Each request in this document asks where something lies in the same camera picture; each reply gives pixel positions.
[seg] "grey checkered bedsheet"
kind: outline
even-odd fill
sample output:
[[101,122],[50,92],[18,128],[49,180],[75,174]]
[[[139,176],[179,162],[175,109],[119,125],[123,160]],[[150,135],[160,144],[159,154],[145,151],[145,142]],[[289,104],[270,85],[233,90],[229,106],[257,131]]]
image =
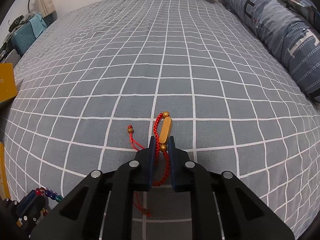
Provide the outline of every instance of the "grey checkered bedsheet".
[[[235,173],[296,237],[319,210],[319,110],[220,3],[88,5],[50,26],[15,75],[0,129],[12,198],[38,186],[66,195],[90,171],[116,169],[135,155],[127,125],[147,146],[166,110],[178,148]],[[134,240],[191,239],[188,194],[168,181],[140,198],[152,216],[134,209]]]

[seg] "blue towel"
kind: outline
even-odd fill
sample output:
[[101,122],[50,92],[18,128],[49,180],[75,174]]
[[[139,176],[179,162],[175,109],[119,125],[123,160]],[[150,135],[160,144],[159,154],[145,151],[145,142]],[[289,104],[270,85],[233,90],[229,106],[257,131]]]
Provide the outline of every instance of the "blue towel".
[[35,37],[38,38],[44,30],[47,28],[44,20],[42,19],[41,13],[37,13],[31,20],[30,23],[32,25],[33,33]]

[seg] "gold bead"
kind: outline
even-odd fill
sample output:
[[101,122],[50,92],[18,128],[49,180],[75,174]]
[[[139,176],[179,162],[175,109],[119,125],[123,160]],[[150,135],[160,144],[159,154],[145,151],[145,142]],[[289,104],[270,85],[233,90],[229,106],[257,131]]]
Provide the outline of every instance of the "gold bead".
[[164,112],[162,113],[162,118],[163,118],[163,119],[166,118],[166,117],[168,117],[168,116],[170,116],[170,113],[169,113],[168,111],[164,111]]
[[167,150],[167,146],[165,144],[160,145],[160,151],[165,152]]

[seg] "red bead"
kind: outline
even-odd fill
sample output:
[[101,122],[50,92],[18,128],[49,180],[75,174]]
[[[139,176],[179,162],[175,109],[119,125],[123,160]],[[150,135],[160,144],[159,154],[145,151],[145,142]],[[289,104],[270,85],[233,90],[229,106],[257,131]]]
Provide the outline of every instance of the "red bead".
[[38,187],[36,188],[36,195],[41,195],[41,191]]

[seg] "teal bead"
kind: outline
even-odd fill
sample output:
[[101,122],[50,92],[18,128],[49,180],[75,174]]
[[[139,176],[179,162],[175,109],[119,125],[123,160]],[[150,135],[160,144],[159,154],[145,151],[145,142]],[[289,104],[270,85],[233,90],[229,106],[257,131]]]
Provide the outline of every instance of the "teal bead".
[[63,197],[61,195],[56,195],[56,201],[59,203]]

